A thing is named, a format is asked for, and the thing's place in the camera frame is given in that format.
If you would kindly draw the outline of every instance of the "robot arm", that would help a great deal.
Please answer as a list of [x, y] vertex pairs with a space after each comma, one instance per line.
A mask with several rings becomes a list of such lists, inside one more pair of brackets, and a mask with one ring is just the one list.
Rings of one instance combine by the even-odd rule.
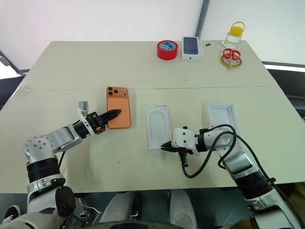
[[97, 115], [96, 112], [88, 114], [88, 102], [78, 101], [79, 121], [26, 141], [24, 150], [30, 180], [27, 186], [27, 214], [0, 227], [59, 228], [75, 209], [75, 199], [72, 190], [64, 186], [65, 178], [60, 172], [56, 153], [71, 149], [88, 136], [104, 132], [107, 122], [120, 112], [121, 110], [111, 110], [102, 115]]
[[[204, 169], [212, 151], [217, 150], [221, 157], [218, 165], [228, 171], [244, 195], [249, 209], [254, 212], [252, 225], [261, 229], [303, 228], [298, 213], [284, 201], [284, 194], [267, 176], [252, 149], [236, 135], [232, 126], [201, 129], [198, 135], [187, 130], [187, 127], [176, 128], [172, 140], [163, 144], [162, 149], [179, 153], [183, 172], [188, 178], [197, 176]], [[192, 175], [187, 174], [187, 153], [199, 155], [199, 152], [207, 150], [209, 153], [200, 169]]]

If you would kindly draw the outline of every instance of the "clear plastic bottle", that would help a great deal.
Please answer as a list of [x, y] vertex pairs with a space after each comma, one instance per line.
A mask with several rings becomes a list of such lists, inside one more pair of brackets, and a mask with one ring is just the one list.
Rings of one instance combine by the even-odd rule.
[[236, 48], [239, 44], [239, 41], [242, 38], [242, 34], [244, 32], [244, 23], [242, 21], [235, 22], [230, 31], [228, 32], [225, 40], [223, 41], [223, 45], [226, 48]]

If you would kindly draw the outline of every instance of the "scissors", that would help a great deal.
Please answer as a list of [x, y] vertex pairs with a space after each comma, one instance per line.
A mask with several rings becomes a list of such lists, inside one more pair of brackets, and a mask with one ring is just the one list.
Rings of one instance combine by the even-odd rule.
[[223, 55], [224, 58], [229, 61], [229, 70], [230, 70], [232, 68], [232, 61], [237, 61], [240, 58], [241, 53], [233, 49], [224, 49]]

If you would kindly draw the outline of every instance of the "smartphone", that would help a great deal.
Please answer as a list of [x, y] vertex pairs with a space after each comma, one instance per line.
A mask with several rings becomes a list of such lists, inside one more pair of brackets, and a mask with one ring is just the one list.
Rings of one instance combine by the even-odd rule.
[[183, 37], [183, 52], [198, 55], [198, 40], [196, 37]]
[[107, 87], [107, 111], [112, 109], [122, 110], [120, 114], [108, 121], [109, 129], [127, 129], [132, 125], [130, 118], [129, 93], [126, 87]]

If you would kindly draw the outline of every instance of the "black cable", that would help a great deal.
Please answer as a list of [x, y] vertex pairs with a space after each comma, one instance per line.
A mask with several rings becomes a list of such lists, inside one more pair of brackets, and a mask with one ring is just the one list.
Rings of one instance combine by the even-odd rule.
[[[231, 144], [229, 150], [228, 150], [228, 151], [225, 153], [225, 155], [223, 156], [223, 159], [224, 159], [226, 156], [228, 156], [228, 154], [233, 150], [233, 148], [234, 148], [234, 146], [235, 146], [235, 143], [236, 143], [236, 135], [237, 135], [235, 129], [234, 129], [231, 125], [222, 124], [222, 125], [215, 126], [215, 127], [213, 127], [212, 129], [209, 129], [209, 131], [214, 130], [214, 129], [216, 129], [216, 128], [221, 128], [221, 127], [223, 127], [223, 126], [227, 126], [227, 127], [231, 128], [232, 131], [233, 131], [233, 133], [234, 133], [234, 134], [233, 134], [233, 135], [234, 135], [233, 142], [232, 142], [232, 144]], [[230, 131], [224, 131], [224, 132], [220, 133], [220, 134], [215, 138], [215, 140], [213, 141], [212, 146], [211, 146], [211, 148], [210, 148], [210, 150], [209, 150], [209, 152], [208, 152], [208, 154], [207, 154], [207, 156], [206, 156], [206, 158], [205, 158], [203, 164], [200, 166], [200, 168], [199, 168], [195, 173], [193, 173], [193, 174], [191, 174], [191, 175], [187, 174], [187, 172], [186, 172], [186, 170], [185, 170], [185, 166], [184, 166], [185, 158], [182, 158], [182, 159], [181, 159], [181, 165], [182, 165], [182, 171], [183, 171], [184, 175], [185, 175], [187, 178], [194, 178], [194, 177], [196, 177], [197, 175], [199, 175], [199, 174], [202, 172], [202, 170], [205, 168], [206, 164], [208, 163], [208, 161], [209, 161], [209, 159], [210, 159], [210, 157], [211, 157], [211, 154], [212, 154], [212, 152], [213, 152], [213, 150], [214, 150], [214, 148], [215, 148], [215, 145], [216, 145], [218, 139], [219, 139], [222, 135], [229, 134], [229, 133], [232, 133], [232, 132], [230, 132]]]
[[62, 163], [62, 160], [63, 160], [63, 156], [65, 156], [65, 153], [66, 153], [66, 151], [63, 151], [63, 153], [62, 153], [62, 155], [61, 155], [61, 159], [59, 160], [59, 163], [58, 163], [59, 168], [61, 167], [61, 163]]

